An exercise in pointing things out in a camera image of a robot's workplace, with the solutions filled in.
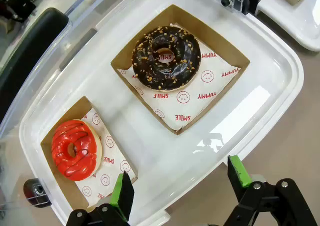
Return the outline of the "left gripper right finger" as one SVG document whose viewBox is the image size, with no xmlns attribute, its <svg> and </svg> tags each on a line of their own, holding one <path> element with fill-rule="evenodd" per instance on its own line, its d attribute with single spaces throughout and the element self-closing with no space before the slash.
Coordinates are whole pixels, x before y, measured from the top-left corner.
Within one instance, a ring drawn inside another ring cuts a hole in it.
<svg viewBox="0 0 320 226">
<path fill-rule="evenodd" d="M 260 212 L 269 212 L 278 226 L 318 226 L 291 178 L 281 179 L 275 185 L 254 181 L 237 155 L 228 156 L 227 175 L 238 204 L 223 226 L 253 226 Z"/>
</svg>

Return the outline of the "black bag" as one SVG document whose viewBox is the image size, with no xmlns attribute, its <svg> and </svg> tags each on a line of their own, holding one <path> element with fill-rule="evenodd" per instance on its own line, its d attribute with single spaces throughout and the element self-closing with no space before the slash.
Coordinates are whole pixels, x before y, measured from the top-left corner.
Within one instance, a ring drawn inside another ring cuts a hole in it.
<svg viewBox="0 0 320 226">
<path fill-rule="evenodd" d="M 35 8 L 32 0 L 0 0 L 0 17 L 24 23 Z"/>
</svg>

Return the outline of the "chocolate donut with nut bits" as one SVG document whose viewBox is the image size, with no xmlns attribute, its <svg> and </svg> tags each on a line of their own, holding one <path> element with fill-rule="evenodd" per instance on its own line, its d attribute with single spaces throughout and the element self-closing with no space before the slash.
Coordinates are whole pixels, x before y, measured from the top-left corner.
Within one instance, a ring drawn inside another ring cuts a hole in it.
<svg viewBox="0 0 320 226">
<path fill-rule="evenodd" d="M 185 86 L 196 75 L 201 50 L 187 30 L 159 26 L 137 40 L 131 61 L 142 84 L 154 90 L 171 91 Z"/>
</svg>

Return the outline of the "cardboard box of red donut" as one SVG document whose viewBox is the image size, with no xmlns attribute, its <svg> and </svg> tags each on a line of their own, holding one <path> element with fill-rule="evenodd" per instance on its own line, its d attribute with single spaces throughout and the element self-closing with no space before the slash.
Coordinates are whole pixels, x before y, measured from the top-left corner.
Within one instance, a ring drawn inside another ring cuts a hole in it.
<svg viewBox="0 0 320 226">
<path fill-rule="evenodd" d="M 70 204 L 71 208 L 72 209 L 83 208 L 87 211 L 92 211 L 96 207 L 97 204 L 89 207 L 87 200 L 85 199 L 85 197 L 83 196 L 83 194 L 81 193 L 79 188 L 77 187 L 76 181 L 72 181 L 72 180 L 66 178 L 65 176 L 63 176 L 63 174 L 61 174 L 59 172 L 59 170 L 57 169 L 57 167 L 53 161 L 51 148 L 52 148 L 52 138 L 53 138 L 54 132 L 57 129 L 57 127 L 59 125 L 61 125 L 62 123 L 69 121 L 69 120 L 72 120 L 72 119 L 82 120 L 82 118 L 86 115 L 86 113 L 91 108 L 94 108 L 94 106 L 88 100 L 88 98 L 85 96 L 81 97 L 75 104 L 73 104 L 65 112 L 65 114 L 58 120 L 58 122 L 52 127 L 52 129 L 48 132 L 48 134 L 44 137 L 44 139 L 40 143 L 41 148 L 43 150 L 43 153 L 45 155 L 45 158 L 46 158 L 48 165 L 51 169 L 51 172 L 52 172 L 53 176 L 55 177 L 55 180 L 56 180 L 57 184 L 59 185 L 61 191 L 63 192 L 65 198 L 67 199 L 68 203 Z M 138 178 L 137 170 L 135 169 L 133 163 L 131 162 L 131 160 L 129 159 L 127 154 L 125 153 L 124 149 L 122 149 L 122 147 L 120 146 L 119 141 L 114 137 L 114 135 L 110 132 L 110 130 L 108 129 L 107 126 L 106 126 L 106 128 L 109 131 L 109 133 L 111 134 L 111 136 L 113 137 L 113 139 L 115 140 L 120 151 L 123 153 L 123 155 L 129 161 L 129 163 L 131 163 L 131 165 L 133 166 L 133 170 L 136 173 L 137 178 Z"/>
</svg>

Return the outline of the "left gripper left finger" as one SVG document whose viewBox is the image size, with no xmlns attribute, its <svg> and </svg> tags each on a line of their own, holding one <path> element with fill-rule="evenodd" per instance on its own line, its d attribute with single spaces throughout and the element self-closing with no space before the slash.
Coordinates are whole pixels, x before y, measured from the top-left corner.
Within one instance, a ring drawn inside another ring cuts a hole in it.
<svg viewBox="0 0 320 226">
<path fill-rule="evenodd" d="M 101 203 L 91 212 L 73 210 L 66 226 L 130 226 L 134 193 L 130 177 L 125 171 L 119 174 L 108 203 Z"/>
</svg>

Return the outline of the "white plastic display tray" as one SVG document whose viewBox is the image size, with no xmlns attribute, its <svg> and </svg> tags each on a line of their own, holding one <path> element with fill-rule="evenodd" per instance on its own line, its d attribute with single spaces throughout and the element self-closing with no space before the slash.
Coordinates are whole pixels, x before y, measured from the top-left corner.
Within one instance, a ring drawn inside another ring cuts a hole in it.
<svg viewBox="0 0 320 226">
<path fill-rule="evenodd" d="M 151 224 L 228 155 L 246 157 L 300 92 L 304 72 L 297 54 L 255 17 L 215 2 L 179 6 L 198 17 L 250 61 L 238 81 L 181 135 L 167 130 L 124 84 L 111 60 L 142 26 L 168 6 L 160 0 L 121 3 L 69 65 L 40 90 L 25 113 L 19 139 L 51 208 L 62 224 L 84 197 L 74 183 L 56 179 L 41 142 L 82 96 L 97 108 L 138 173 L 130 222 Z"/>
<path fill-rule="evenodd" d="M 320 52 L 320 0 L 260 0 L 256 14 L 264 13 L 304 48 Z"/>
</svg>

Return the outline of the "red glazed donut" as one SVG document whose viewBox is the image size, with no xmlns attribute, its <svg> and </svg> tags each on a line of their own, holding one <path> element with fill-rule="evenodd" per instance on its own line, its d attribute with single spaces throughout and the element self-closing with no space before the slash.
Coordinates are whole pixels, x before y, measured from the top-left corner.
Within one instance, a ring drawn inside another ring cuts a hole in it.
<svg viewBox="0 0 320 226">
<path fill-rule="evenodd" d="M 53 161 L 59 172 L 72 181 L 82 181 L 94 174 L 100 166 L 102 152 L 98 134 L 82 120 L 66 121 L 53 134 Z"/>
</svg>

